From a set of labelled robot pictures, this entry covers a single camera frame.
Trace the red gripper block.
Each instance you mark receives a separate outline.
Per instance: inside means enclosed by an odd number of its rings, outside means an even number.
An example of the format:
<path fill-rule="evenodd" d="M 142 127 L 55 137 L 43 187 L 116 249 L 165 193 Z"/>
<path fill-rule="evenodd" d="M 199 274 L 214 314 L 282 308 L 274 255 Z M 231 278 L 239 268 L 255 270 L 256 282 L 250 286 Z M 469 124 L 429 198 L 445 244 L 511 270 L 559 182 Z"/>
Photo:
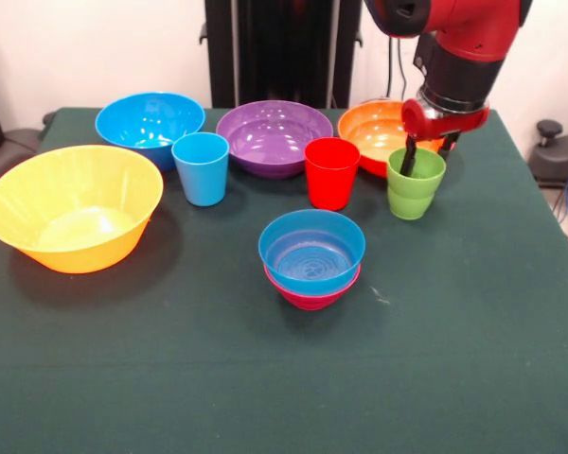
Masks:
<path fill-rule="evenodd" d="M 489 112 L 489 106 L 486 106 L 475 113 L 445 113 L 435 109 L 424 99 L 412 98 L 405 101 L 401 108 L 401 122 L 407 138 L 399 173 L 405 177 L 411 176 L 417 153 L 417 141 L 444 137 L 438 154 L 447 161 L 458 142 L 460 133 L 479 129 L 487 122 Z"/>

